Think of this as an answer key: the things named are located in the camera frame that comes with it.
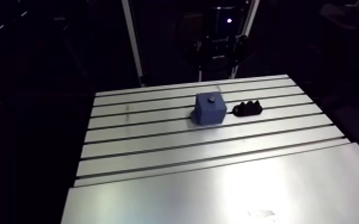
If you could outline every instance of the vertical metal post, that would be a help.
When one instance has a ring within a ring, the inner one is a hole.
[[[247,15],[245,24],[243,25],[242,35],[249,36],[250,30],[255,20],[256,12],[259,7],[260,0],[246,0],[246,2],[252,1],[250,4],[249,14]],[[238,66],[235,66],[231,73],[230,79],[235,79],[238,72]]]
[[[131,6],[129,4],[130,0],[121,0],[122,8],[124,10],[124,16],[126,21],[126,27],[128,29],[129,40],[131,41],[132,54],[134,56],[135,67],[137,69],[139,84],[143,87],[143,72],[141,65],[141,58],[139,56],[137,36],[135,34],[134,23],[132,22],[132,13]]]

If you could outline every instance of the dark background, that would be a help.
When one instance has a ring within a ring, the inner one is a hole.
[[[289,74],[359,141],[359,29],[319,14],[349,2],[262,0],[238,75]],[[174,30],[206,1],[131,3],[146,84],[194,81]],[[59,223],[94,93],[139,87],[121,1],[0,0],[1,24],[0,223]]]

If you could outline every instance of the metal surface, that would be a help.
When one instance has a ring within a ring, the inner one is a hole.
[[[199,126],[192,123],[190,119],[173,120],[144,125],[132,125],[124,127],[114,127],[100,130],[89,130],[86,133],[85,142],[103,141],[106,139],[133,138],[147,135],[167,134],[172,132],[183,132],[212,127],[225,127],[229,125],[243,125],[246,123],[260,122],[273,119],[284,119],[288,117],[318,114],[321,110],[314,104],[298,105],[294,107],[282,107],[266,109],[260,116],[236,117],[228,114],[224,117],[221,124]]]
[[[343,134],[336,127],[328,126],[264,135],[249,139],[183,147],[177,150],[164,150],[152,153],[101,158],[97,160],[85,160],[79,163],[77,176],[122,172],[163,165],[177,166],[180,163],[185,162],[194,162],[196,160],[206,160],[224,156],[235,157],[249,152],[289,147],[309,142],[341,138],[342,136]]]
[[[303,94],[297,86],[281,87],[273,89],[259,89],[252,91],[240,91],[222,94],[225,102],[244,101],[260,98],[281,97]],[[104,116],[123,113],[135,113],[141,111],[162,110],[169,108],[191,107],[195,103],[194,97],[182,97],[174,99],[162,99],[158,101],[130,102],[127,104],[94,107],[91,116]]]
[[[277,157],[293,153],[302,153],[305,151],[317,150],[336,145],[350,143],[347,139],[324,140],[320,142],[310,142],[302,145],[273,148],[270,150],[261,150],[246,154],[238,154],[231,157],[221,157],[214,160],[205,160],[197,163],[176,164],[174,166],[159,167],[158,169],[140,169],[130,170],[123,173],[105,173],[103,175],[94,175],[86,178],[79,178],[75,181],[75,186],[87,186],[99,183],[108,183],[114,181],[123,181],[128,179],[145,178],[150,176],[178,173],[192,170],[205,169],[209,167],[223,166],[228,164],[241,163],[245,161],[257,160],[262,158]]]
[[[73,188],[62,223],[356,224],[359,146]]]
[[[81,157],[87,158],[102,155],[139,153],[159,148],[180,147],[231,138],[246,138],[250,136],[267,135],[269,133],[319,127],[330,124],[332,124],[332,122],[327,116],[319,114],[269,122],[251,123],[247,125],[221,127],[217,129],[195,130],[192,132],[173,133],[121,141],[109,141],[84,145]]]
[[[125,94],[117,96],[96,97],[94,106],[107,105],[107,104],[122,104],[128,102],[157,100],[159,98],[176,98],[176,97],[189,97],[195,96],[202,92],[215,92],[220,91],[222,94],[234,91],[246,91],[262,88],[274,88],[281,86],[295,86],[295,82],[291,79],[276,79],[264,80],[260,82],[245,82],[245,83],[228,83],[222,85],[198,86],[187,87],[181,89],[167,89],[158,92],[143,92],[135,94]]]
[[[96,97],[62,223],[359,223],[359,146],[287,76],[218,82]],[[192,124],[216,88],[265,110]]]
[[[260,99],[263,108],[284,107],[298,104],[311,103],[312,100],[306,95],[294,95],[289,97],[275,97],[269,99]],[[228,102],[227,112],[231,112],[238,102]],[[135,125],[150,122],[163,122],[168,120],[184,119],[190,116],[193,107],[183,107],[176,109],[167,109],[159,111],[150,111],[148,113],[134,113],[125,115],[115,115],[107,117],[93,117],[89,121],[88,129],[101,127]]]

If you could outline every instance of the black bumpy object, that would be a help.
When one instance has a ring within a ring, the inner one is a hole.
[[[259,115],[263,111],[262,106],[260,106],[260,102],[256,100],[256,102],[248,101],[247,103],[241,102],[239,105],[236,105],[233,108],[233,114],[237,117],[245,117],[251,115]]]

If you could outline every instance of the blue cube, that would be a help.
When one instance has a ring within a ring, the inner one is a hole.
[[[220,92],[207,92],[196,95],[191,119],[197,125],[214,125],[221,123],[226,113],[227,106]]]

